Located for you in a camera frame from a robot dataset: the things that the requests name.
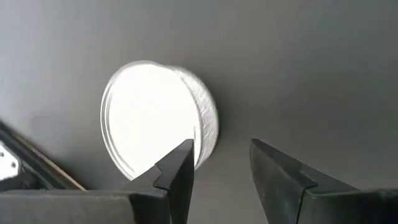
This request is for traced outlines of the grey metal bracket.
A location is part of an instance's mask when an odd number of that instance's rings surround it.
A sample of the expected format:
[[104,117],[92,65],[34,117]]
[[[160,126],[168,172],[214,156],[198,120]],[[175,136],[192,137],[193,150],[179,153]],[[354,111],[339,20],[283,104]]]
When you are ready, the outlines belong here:
[[0,181],[17,176],[19,171],[19,159],[0,141]]

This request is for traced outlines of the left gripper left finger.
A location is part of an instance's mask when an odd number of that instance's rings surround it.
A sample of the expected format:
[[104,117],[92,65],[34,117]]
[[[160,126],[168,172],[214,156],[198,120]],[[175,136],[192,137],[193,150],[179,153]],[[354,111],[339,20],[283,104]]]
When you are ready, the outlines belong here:
[[184,140],[121,190],[0,192],[0,224],[187,224],[193,153]]

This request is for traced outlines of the silver-lid tuna can green label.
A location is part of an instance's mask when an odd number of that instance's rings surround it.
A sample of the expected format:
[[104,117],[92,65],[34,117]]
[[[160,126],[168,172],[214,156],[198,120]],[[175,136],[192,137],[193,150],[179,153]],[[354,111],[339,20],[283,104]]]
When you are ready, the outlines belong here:
[[210,90],[194,73],[141,60],[109,79],[100,126],[111,160],[134,180],[186,139],[193,140],[198,169],[215,149],[220,122]]

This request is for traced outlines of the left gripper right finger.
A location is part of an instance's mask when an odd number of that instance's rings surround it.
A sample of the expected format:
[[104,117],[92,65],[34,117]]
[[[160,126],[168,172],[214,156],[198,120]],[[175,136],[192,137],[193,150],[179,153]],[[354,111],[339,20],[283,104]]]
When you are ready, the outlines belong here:
[[398,189],[359,190],[259,139],[250,162],[268,224],[398,224]]

